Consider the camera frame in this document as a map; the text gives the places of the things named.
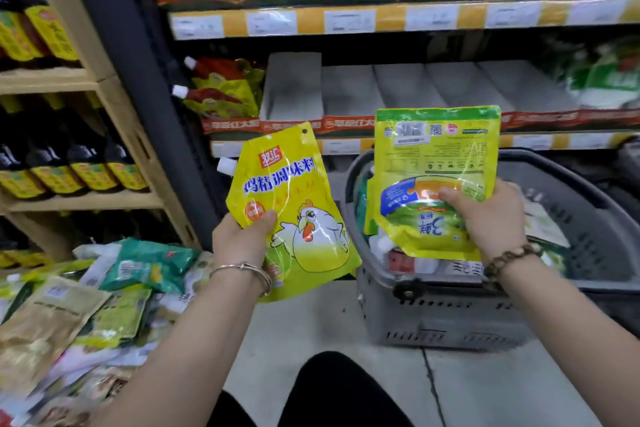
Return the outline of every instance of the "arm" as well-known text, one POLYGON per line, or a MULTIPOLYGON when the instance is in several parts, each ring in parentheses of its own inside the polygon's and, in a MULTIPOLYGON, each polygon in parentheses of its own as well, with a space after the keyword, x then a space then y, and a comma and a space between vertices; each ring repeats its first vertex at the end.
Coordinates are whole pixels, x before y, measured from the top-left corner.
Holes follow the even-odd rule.
MULTIPOLYGON (((441 189, 440 196, 464 217, 484 257, 526 243, 522 199, 504 182, 497 181, 493 196, 483 203, 449 188, 441 189)), ((499 279, 600 422, 637 425, 640 342, 535 256, 508 264, 499 279)))
MULTIPOLYGON (((226 215, 213 231, 217 265, 262 265, 265 239, 274 226, 275 213, 244 230, 226 215)), ((170 336, 92 426, 206 425, 263 290, 263 281, 251 271, 213 274, 170 336)))

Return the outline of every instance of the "shelf label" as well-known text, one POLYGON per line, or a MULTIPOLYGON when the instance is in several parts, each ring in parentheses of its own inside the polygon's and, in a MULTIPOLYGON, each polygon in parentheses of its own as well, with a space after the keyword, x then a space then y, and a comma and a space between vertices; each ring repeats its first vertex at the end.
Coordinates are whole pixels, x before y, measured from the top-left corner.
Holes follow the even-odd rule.
POLYGON ((322 139, 322 153, 325 156, 359 154, 360 139, 322 139))
POLYGON ((212 142, 211 154, 213 157, 240 157, 244 141, 212 142))
POLYGON ((376 10, 324 11, 324 34, 375 33, 376 10))
POLYGON ((486 11, 484 27, 500 29, 503 27, 536 27, 542 14, 542 2, 494 2, 486 11))
POLYGON ((225 37, 222 16, 173 16, 171 27, 176 41, 225 37))
POLYGON ((615 132, 580 132, 569 136, 569 149, 608 149, 615 132))
POLYGON ((246 30, 249 36, 292 36, 298 34, 295 11, 247 12, 246 30))
POLYGON ((528 134, 513 136, 512 147, 524 147, 532 150, 549 150, 554 143, 553 134, 528 134))
POLYGON ((409 6, 404 19, 405 31, 442 31, 458 27, 459 4, 409 6))
POLYGON ((617 24, 628 0, 576 1, 569 9, 567 26, 597 26, 617 24))

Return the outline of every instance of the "person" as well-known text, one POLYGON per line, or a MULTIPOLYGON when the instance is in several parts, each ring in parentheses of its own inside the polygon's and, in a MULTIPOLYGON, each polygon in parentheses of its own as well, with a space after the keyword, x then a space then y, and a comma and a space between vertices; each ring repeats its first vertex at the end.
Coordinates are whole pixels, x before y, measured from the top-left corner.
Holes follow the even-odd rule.
MULTIPOLYGON (((522 199, 507 183, 498 180, 493 196, 484 202, 471 201, 451 188, 442 188, 440 196, 465 219, 485 264, 527 242, 522 199)), ((275 221, 275 213, 267 212, 242 230, 226 215, 213 231, 217 265, 261 264, 265 238, 275 221)), ((535 255, 508 263, 498 279, 600 422, 605 427, 637 425, 636 338, 535 255)), ((264 281, 251 270, 214 273, 170 336, 93 427, 254 425, 222 387, 263 291, 264 281)), ((279 425, 336 424, 411 425, 359 366, 340 353, 322 353, 300 371, 279 425), (366 402, 357 401, 354 392, 357 398, 366 394, 366 402)))

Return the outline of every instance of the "bracelet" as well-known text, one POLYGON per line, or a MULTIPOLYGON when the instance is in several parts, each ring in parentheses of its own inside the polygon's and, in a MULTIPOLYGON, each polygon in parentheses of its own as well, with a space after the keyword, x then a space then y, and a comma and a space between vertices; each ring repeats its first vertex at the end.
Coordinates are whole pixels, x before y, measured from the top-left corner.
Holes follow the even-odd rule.
POLYGON ((484 268, 484 276, 489 279, 490 282, 496 282, 500 272, 516 259, 521 259, 527 255, 540 255, 541 253, 542 247, 537 243, 526 243, 515 250, 508 250, 487 264, 484 268))
POLYGON ((273 286, 273 281, 271 280, 271 277, 269 277, 269 274, 267 274, 267 272, 265 272, 264 270, 258 269, 258 267, 251 265, 248 262, 240 262, 239 264, 220 265, 216 267, 213 270, 213 272, 211 272, 211 275, 215 274, 215 272, 221 269, 251 270, 251 272, 258 274, 258 276, 260 276, 260 278, 262 279, 265 285, 265 291, 262 294, 260 294, 260 297, 268 296, 269 294, 271 294, 271 287, 273 286))

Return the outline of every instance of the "hand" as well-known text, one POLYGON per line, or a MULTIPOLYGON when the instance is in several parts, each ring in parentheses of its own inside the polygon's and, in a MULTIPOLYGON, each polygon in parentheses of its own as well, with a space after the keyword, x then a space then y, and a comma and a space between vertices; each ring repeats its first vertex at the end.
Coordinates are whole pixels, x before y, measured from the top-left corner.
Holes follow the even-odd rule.
POLYGON ((212 247, 216 265, 247 262, 261 268, 267 251, 266 238, 273 232, 277 216, 274 210, 269 210, 242 229, 234 217, 227 213, 213 230, 212 247))
POLYGON ((518 192, 504 181, 496 179, 493 195, 483 202, 473 201, 452 188, 443 187, 438 193, 465 219, 469 235, 484 255, 483 260, 492 260, 527 242, 524 203, 518 192))

